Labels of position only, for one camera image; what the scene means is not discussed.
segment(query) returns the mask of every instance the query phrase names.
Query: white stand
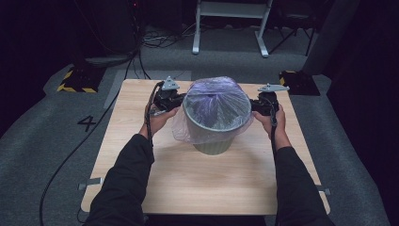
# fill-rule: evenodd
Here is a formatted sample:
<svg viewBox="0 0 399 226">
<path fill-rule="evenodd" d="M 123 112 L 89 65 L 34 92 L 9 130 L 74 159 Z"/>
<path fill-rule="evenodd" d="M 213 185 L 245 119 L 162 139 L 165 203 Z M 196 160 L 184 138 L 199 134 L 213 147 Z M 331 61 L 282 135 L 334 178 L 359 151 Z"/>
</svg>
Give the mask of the white stand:
<svg viewBox="0 0 399 226">
<path fill-rule="evenodd" d="M 255 37 L 261 50 L 262 57 L 268 57 L 263 42 L 263 32 L 273 0 L 266 0 L 265 4 L 222 3 L 198 0 L 196 16 L 196 34 L 194 36 L 193 54 L 200 52 L 200 16 L 222 16 L 262 19 L 261 29 L 255 31 Z"/>
</svg>

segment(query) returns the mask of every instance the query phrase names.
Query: person's left hand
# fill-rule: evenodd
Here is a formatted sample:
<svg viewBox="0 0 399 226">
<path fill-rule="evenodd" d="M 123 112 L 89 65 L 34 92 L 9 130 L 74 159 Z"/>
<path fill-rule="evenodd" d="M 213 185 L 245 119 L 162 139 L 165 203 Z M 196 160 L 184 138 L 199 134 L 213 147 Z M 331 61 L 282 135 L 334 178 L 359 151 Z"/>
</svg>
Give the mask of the person's left hand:
<svg viewBox="0 0 399 226">
<path fill-rule="evenodd" d="M 165 112 L 161 115 L 150 116 L 150 126 L 151 126 L 152 136 L 155 135 L 155 133 L 158 132 L 160 129 L 162 129 L 162 127 L 164 127 L 164 125 L 167 123 L 167 120 L 172 118 L 173 116 L 175 116 L 178 110 L 179 110 L 179 107 L 175 107 L 171 111 Z M 144 136 L 146 139 L 148 139 L 149 134 L 148 134 L 148 130 L 147 130 L 147 123 L 145 122 L 145 119 L 146 119 L 145 115 L 147 114 L 147 107 L 146 107 L 145 112 L 146 113 L 144 114 L 144 123 L 143 123 L 143 126 L 141 126 L 139 134 Z"/>
</svg>

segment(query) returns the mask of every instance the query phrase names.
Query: wooden board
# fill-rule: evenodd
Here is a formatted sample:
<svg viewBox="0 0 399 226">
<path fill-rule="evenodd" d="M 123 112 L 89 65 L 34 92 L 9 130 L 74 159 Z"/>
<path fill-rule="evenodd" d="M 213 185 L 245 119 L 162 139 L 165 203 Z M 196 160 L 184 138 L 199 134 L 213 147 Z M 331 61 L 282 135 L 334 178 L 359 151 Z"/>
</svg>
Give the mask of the wooden board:
<svg viewBox="0 0 399 226">
<path fill-rule="evenodd" d="M 144 107 L 158 81 L 125 80 L 90 178 L 104 178 L 116 158 L 143 123 Z M 192 82 L 181 82 L 180 93 Z M 255 99 L 259 84 L 239 84 Z M 313 181 L 320 180 L 311 160 L 289 95 L 277 92 L 286 112 L 286 131 Z M 206 155 L 193 145 L 177 141 L 171 131 L 172 119 L 153 138 L 152 165 L 143 210 L 149 214 L 274 215 L 277 211 L 276 179 L 270 140 L 260 122 L 254 120 L 230 148 L 219 155 Z M 89 206 L 101 185 L 88 186 L 82 209 Z M 321 193 L 325 208 L 329 206 Z"/>
</svg>

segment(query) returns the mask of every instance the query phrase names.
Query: printed number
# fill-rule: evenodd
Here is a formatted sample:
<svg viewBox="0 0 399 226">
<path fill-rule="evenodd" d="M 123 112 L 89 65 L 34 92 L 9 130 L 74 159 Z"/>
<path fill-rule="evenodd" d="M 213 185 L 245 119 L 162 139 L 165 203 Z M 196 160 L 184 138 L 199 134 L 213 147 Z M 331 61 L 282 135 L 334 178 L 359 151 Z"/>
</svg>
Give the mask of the printed number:
<svg viewBox="0 0 399 226">
<path fill-rule="evenodd" d="M 90 128 L 90 125 L 96 124 L 97 122 L 93 122 L 93 117 L 92 116 L 87 116 L 84 119 L 80 120 L 78 124 L 84 124 L 86 126 L 85 132 L 88 131 Z"/>
</svg>

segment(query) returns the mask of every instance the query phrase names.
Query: black sleeve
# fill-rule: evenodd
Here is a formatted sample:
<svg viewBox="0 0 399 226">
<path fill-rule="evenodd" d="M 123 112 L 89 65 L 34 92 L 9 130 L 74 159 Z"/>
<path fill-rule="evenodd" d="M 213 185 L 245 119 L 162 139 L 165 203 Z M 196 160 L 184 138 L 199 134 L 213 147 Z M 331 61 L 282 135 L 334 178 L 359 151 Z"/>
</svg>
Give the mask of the black sleeve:
<svg viewBox="0 0 399 226">
<path fill-rule="evenodd" d="M 276 157 L 279 225 L 334 225 L 319 191 L 292 147 L 281 148 Z"/>
<path fill-rule="evenodd" d="M 85 225 L 144 225 L 141 203 L 153 162 L 150 142 L 134 135 L 106 174 Z"/>
</svg>

